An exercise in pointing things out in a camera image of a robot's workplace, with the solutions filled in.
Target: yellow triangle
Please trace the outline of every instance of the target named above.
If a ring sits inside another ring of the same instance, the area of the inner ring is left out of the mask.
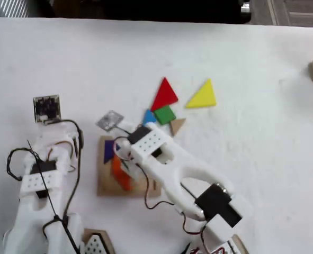
[[[211,80],[208,79],[186,104],[186,108],[215,106],[215,94]]]

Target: wooden tray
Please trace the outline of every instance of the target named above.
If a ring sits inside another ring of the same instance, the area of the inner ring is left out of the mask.
[[[97,195],[98,196],[129,196],[129,197],[143,197],[147,183],[142,177],[137,183],[133,181],[133,190],[125,191],[120,184],[111,175],[111,161],[106,164],[103,163],[104,159],[104,143],[106,140],[112,140],[111,136],[101,136],[99,140],[99,154],[97,157],[98,165],[98,182],[97,182]],[[148,197],[158,197],[161,195],[160,184],[149,178],[150,187]]]

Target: tan triangle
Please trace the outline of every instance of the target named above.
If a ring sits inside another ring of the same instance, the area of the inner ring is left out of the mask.
[[[179,131],[181,126],[184,124],[184,121],[186,121],[186,118],[175,119],[175,120],[171,121],[171,128],[172,128],[173,136],[175,136],[177,134],[177,132]]]

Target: metal plate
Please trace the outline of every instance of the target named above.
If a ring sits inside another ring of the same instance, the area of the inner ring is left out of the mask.
[[[119,113],[110,110],[106,113],[96,125],[106,132],[110,132],[116,125],[118,125],[122,120],[123,116]]]

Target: orange tangram piece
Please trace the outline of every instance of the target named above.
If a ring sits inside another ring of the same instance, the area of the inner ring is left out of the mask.
[[[112,159],[112,175],[125,191],[131,191],[131,178],[121,169],[121,160],[117,155]]]

